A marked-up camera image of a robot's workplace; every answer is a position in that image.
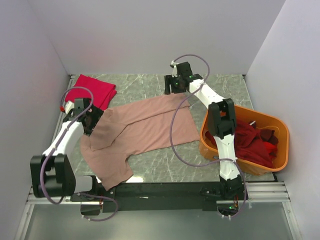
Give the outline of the pink t shirt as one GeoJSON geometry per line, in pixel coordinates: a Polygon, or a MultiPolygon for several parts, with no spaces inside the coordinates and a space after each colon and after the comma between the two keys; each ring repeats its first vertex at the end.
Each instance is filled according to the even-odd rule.
{"type": "Polygon", "coordinates": [[[182,93],[109,107],[90,136],[80,139],[81,154],[109,190],[133,176],[127,159],[149,151],[199,140],[182,93]]]}

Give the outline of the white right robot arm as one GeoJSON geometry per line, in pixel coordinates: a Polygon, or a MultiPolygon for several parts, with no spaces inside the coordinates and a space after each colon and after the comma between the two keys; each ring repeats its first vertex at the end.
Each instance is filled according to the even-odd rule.
{"type": "Polygon", "coordinates": [[[235,130],[237,126],[235,105],[232,99],[217,94],[206,80],[192,72],[188,62],[170,64],[172,74],[164,77],[164,93],[189,92],[207,108],[207,127],[218,150],[219,190],[226,200],[232,199],[243,187],[242,174],[237,165],[235,151],[235,130]]]}

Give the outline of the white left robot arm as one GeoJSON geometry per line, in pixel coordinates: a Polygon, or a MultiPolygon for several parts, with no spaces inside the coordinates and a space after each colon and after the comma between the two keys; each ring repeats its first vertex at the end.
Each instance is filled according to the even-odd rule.
{"type": "Polygon", "coordinates": [[[76,192],[69,156],[81,137],[89,137],[104,111],[89,98],[77,98],[65,108],[66,116],[52,144],[30,160],[33,194],[37,198],[67,197],[76,192]]]}

